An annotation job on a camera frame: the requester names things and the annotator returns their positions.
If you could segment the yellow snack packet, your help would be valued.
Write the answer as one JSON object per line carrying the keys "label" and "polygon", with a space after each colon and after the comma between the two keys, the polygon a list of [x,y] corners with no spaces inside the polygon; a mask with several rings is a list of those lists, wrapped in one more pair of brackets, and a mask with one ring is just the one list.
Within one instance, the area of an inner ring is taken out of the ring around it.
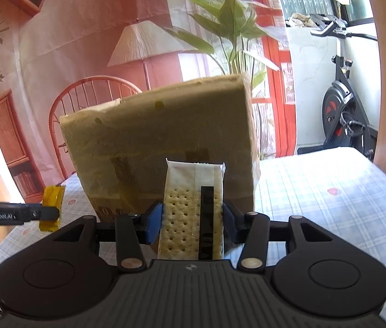
{"label": "yellow snack packet", "polygon": [[42,218],[39,221],[41,232],[55,232],[60,228],[63,198],[66,187],[50,186],[43,192],[42,206],[45,210],[42,212]]}

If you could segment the white soda cracker pack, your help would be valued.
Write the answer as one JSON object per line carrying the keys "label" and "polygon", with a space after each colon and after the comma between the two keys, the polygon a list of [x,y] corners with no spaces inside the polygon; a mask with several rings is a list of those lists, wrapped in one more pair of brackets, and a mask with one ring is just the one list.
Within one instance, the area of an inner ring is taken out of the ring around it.
{"label": "white soda cracker pack", "polygon": [[225,170],[224,164],[167,161],[159,259],[223,258]]}

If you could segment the taped cardboard box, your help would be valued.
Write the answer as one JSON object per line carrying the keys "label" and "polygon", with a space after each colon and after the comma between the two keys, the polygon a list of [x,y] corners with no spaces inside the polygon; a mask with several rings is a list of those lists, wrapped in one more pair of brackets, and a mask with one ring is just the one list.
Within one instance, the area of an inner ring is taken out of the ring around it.
{"label": "taped cardboard box", "polygon": [[167,161],[224,164],[225,200],[255,206],[260,178],[245,75],[199,78],[60,117],[77,176],[99,220],[142,213],[164,194]]}

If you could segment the black exercise bike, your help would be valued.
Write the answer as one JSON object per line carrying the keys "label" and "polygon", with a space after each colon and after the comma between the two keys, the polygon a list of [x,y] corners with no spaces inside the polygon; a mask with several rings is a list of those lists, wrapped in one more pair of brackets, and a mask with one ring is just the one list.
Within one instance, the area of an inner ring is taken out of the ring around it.
{"label": "black exercise bike", "polygon": [[353,147],[373,162],[378,132],[370,125],[360,97],[349,83],[353,61],[341,55],[341,42],[351,37],[375,42],[378,39],[366,33],[349,32],[347,22],[334,15],[310,13],[310,18],[319,28],[310,32],[312,36],[335,37],[339,40],[339,44],[336,54],[332,57],[332,63],[335,65],[335,80],[323,97],[322,121],[325,140],[320,145],[299,147],[297,154],[308,154],[336,147]]}

